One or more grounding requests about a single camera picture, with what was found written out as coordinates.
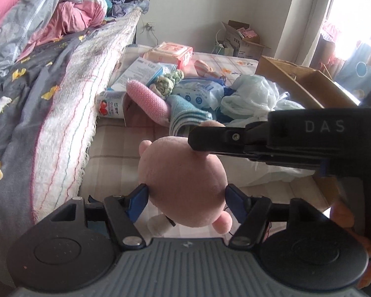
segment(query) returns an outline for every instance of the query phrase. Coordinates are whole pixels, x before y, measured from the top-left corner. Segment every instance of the screw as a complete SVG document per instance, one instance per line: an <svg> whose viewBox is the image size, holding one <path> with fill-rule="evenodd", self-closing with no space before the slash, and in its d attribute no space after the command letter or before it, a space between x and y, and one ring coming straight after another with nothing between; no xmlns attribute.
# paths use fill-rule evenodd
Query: screw
<svg viewBox="0 0 371 297"><path fill-rule="evenodd" d="M239 237L232 238L231 243L238 247L247 247L247 246L250 246L251 241L248 237L239 236Z"/></svg>
<svg viewBox="0 0 371 297"><path fill-rule="evenodd" d="M143 242L143 239L141 237L137 236L128 236L125 237L122 240L123 244L130 246L130 247L135 247L135 246L140 246L141 243Z"/></svg>

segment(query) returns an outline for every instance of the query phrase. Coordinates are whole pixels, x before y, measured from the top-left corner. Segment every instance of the human hand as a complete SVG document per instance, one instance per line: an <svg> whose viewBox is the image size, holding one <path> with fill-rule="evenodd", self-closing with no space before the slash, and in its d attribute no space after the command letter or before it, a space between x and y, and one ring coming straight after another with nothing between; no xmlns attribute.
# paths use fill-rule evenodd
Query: human hand
<svg viewBox="0 0 371 297"><path fill-rule="evenodd" d="M341 200L337 200L331 206L330 219L355 237L364 246L368 252L368 256L371 258L371 240L359 236L352 230L352 227L354 226L354 215ZM369 286L369 284L371 284L371 261L368 262L367 269L363 277L360 279L357 288L364 288Z"/></svg>

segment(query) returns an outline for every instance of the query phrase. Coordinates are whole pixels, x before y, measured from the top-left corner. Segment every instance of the pink knitted slipper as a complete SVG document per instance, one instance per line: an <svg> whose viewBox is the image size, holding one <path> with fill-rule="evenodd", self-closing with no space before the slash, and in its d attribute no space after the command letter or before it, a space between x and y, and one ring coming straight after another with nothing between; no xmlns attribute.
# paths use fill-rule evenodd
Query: pink knitted slipper
<svg viewBox="0 0 371 297"><path fill-rule="evenodd" d="M168 127L170 106L137 80L129 80L127 93L155 123Z"/></svg>

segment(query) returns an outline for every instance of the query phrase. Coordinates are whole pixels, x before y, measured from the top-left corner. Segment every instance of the power outlet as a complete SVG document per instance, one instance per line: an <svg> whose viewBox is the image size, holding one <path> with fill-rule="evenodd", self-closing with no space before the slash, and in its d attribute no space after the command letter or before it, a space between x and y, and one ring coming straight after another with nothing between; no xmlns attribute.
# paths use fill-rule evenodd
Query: power outlet
<svg viewBox="0 0 371 297"><path fill-rule="evenodd" d="M147 22L147 31L154 31L155 30L155 22Z"/></svg>

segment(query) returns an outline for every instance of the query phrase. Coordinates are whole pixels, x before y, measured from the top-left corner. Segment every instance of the stuffed toy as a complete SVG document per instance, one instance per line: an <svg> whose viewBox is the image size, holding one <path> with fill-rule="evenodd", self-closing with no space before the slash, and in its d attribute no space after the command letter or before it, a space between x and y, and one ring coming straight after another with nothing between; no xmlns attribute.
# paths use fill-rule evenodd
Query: stuffed toy
<svg viewBox="0 0 371 297"><path fill-rule="evenodd" d="M216 155L196 152L185 137L168 136L139 145L139 183L163 213L147 222L151 234L163 236L176 224L212 225L219 234L232 227L225 206L226 172Z"/></svg>

